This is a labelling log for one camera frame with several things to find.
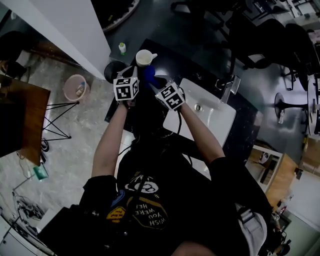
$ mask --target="black countertop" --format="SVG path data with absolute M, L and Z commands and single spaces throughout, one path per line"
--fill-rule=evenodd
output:
M 198 64 L 148 39 L 143 42 L 140 49 L 158 54 L 151 64 L 155 68 L 156 75 L 168 75 L 178 85 L 183 78 L 186 78 L 221 98 L 222 92 L 215 87 L 217 77 Z M 136 60 L 134 59 L 131 64 L 136 65 Z M 138 70 L 138 77 L 139 79 L 143 77 L 141 68 Z M 236 110 L 236 116 L 223 151 L 227 157 L 246 162 L 257 138 L 263 115 L 239 93 L 236 95 L 230 93 L 227 104 Z M 111 120 L 116 108 L 117 102 L 113 99 L 105 117 L 106 122 Z M 163 128 L 167 112 L 168 110 L 162 107 L 154 94 L 145 88 L 144 82 L 140 81 L 136 106 L 128 112 L 124 129 L 135 135 L 156 134 L 169 140 L 170 145 L 181 153 L 201 160 L 202 157 L 194 141 Z

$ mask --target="wooden table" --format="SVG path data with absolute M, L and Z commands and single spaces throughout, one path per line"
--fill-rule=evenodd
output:
M 5 94 L 12 102 L 24 105 L 20 153 L 35 165 L 40 166 L 42 131 L 50 91 L 4 75 L 0 75 L 0 83 L 0 93 Z

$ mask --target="chair wheel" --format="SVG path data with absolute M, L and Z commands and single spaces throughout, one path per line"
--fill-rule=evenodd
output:
M 176 9 L 176 7 L 177 7 L 177 4 L 176 4 L 175 2 L 173 2 L 173 3 L 171 4 L 171 10 Z

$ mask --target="black t-shirt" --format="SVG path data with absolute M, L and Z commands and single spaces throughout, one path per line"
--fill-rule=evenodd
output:
M 99 231 L 86 232 L 100 232 L 90 243 L 99 240 L 103 255 L 171 255 L 183 241 L 202 244 L 218 256 L 249 255 L 235 203 L 265 220 L 271 207 L 244 165 L 218 158 L 208 167 L 210 181 L 182 154 L 148 149 L 133 147 L 120 162 L 117 179 L 93 177 L 84 186 L 79 207 L 103 222 Z M 89 229 L 100 222 L 90 220 Z

